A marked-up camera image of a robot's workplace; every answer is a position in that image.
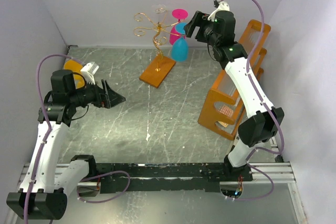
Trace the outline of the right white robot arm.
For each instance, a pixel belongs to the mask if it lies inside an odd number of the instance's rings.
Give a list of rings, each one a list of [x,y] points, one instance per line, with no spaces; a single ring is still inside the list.
[[[212,47],[215,60],[233,81],[246,108],[247,120],[238,127],[239,140],[224,159],[223,176],[230,181],[240,176],[253,150],[280,132],[285,115],[282,108],[274,107],[260,87],[245,49],[235,41],[235,24],[230,11],[217,11],[214,18],[196,11],[184,27],[187,37],[199,28],[196,40]]]

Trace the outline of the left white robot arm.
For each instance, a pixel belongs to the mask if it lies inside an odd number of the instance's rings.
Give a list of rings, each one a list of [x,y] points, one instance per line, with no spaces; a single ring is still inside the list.
[[[77,89],[74,76],[71,70],[53,72],[52,90],[39,110],[37,142],[27,174],[18,191],[7,196],[8,207],[25,222],[59,220],[78,183],[100,177],[92,155],[74,156],[61,175],[56,176],[61,141],[78,107],[92,104],[110,109],[124,102],[125,97],[113,91],[105,80],[101,86],[86,82]]]

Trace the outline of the blue plastic wine glass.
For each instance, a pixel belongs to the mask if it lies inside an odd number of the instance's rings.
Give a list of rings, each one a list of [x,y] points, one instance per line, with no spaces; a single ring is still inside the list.
[[[184,30],[185,26],[185,22],[175,25],[175,34],[178,36],[178,39],[172,46],[171,57],[173,60],[178,62],[185,61],[188,56],[188,44],[185,39],[186,32]]]

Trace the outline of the yellow plastic wine glass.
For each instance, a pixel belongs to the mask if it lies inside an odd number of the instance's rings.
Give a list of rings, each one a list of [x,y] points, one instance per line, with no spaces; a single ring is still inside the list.
[[[68,60],[64,64],[64,69],[71,70],[75,81],[76,89],[85,86],[85,79],[81,76],[82,65],[74,60]]]

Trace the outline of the clear wine glass front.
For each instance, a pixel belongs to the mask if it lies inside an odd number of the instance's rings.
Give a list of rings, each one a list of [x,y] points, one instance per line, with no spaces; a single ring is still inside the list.
[[[70,127],[69,127],[69,131],[76,131],[79,128],[79,123],[77,121],[72,122]]]

